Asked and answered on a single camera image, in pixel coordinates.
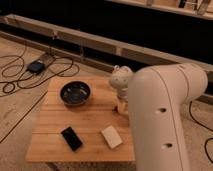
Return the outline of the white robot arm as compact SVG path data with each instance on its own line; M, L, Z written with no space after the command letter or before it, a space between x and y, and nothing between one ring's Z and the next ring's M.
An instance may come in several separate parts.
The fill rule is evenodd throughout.
M137 72L115 66L109 83L128 105L137 171L191 171L180 107L204 94L205 70L194 63Z

